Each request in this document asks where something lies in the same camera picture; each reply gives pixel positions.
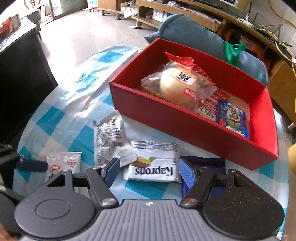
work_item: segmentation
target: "small white packet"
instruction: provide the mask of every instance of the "small white packet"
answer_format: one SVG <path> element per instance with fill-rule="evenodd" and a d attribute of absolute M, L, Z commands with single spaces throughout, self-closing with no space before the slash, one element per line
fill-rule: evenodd
<path fill-rule="evenodd" d="M 137 161 L 123 170 L 125 180 L 181 182 L 178 145 L 153 141 L 132 141 Z"/>
<path fill-rule="evenodd" d="M 119 111 L 106 116 L 100 123 L 94 121 L 94 166 L 101 167 L 117 157 L 123 167 L 137 159 L 124 130 Z"/>
<path fill-rule="evenodd" d="M 46 155 L 48 169 L 46 171 L 45 181 L 48 181 L 63 169 L 71 169 L 72 173 L 79 173 L 81 155 L 82 152 L 60 152 Z"/>

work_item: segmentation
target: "blue pillow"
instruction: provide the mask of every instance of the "blue pillow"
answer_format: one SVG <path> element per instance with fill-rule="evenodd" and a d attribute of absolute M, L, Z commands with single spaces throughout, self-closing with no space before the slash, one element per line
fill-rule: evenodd
<path fill-rule="evenodd" d="M 169 16 L 161 23 L 157 32 L 145 37 L 148 43 L 153 42 L 157 38 L 176 42 L 226 61 L 222 38 L 183 13 Z M 245 51 L 241 52 L 238 67 L 264 85 L 268 84 L 268 74 L 265 65 L 251 54 Z"/>

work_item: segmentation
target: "red box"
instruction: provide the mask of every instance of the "red box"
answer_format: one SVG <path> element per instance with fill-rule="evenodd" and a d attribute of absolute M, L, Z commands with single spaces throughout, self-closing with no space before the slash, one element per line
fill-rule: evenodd
<path fill-rule="evenodd" d="M 193 57 L 219 88 L 249 104 L 247 139 L 214 121 L 135 88 L 141 79 L 168 62 L 164 52 Z M 258 169 L 278 159 L 278 139 L 267 87 L 241 70 L 184 45 L 157 39 L 110 81 L 116 110 L 208 152 L 246 167 Z"/>

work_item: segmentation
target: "white box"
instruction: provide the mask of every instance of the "white box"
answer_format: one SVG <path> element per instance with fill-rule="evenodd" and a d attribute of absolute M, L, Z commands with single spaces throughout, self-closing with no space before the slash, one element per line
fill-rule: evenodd
<path fill-rule="evenodd" d="M 168 17 L 167 12 L 153 9 L 152 19 L 157 20 L 159 22 L 164 22 L 164 20 L 166 20 L 167 17 Z"/>

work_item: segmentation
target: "blue checkered tablecloth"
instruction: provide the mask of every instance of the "blue checkered tablecloth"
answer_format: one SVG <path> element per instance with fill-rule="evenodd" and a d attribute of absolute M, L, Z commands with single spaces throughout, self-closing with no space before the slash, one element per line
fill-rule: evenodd
<path fill-rule="evenodd" d="M 34 112 L 18 146 L 18 153 L 27 158 L 46 160 L 46 154 L 64 151 L 82 151 L 81 172 L 94 165 L 93 121 L 99 122 L 114 111 L 108 80 L 120 71 L 140 49 L 128 46 L 111 46 L 82 64 L 72 82 L 56 87 Z M 285 214 L 289 196 L 287 147 L 282 119 L 274 112 L 279 139 L 279 160 L 258 170 L 250 171 L 230 161 L 226 170 L 241 171 L 253 182 L 273 196 L 283 206 Z M 215 155 L 123 117 L 126 134 L 132 140 L 151 140 L 179 144 L 181 155 Z M 44 174 L 15 170 L 13 189 L 29 195 L 44 183 Z M 123 199 L 176 199 L 181 200 L 181 184 L 126 181 L 122 173 L 110 188 L 116 198 Z"/>

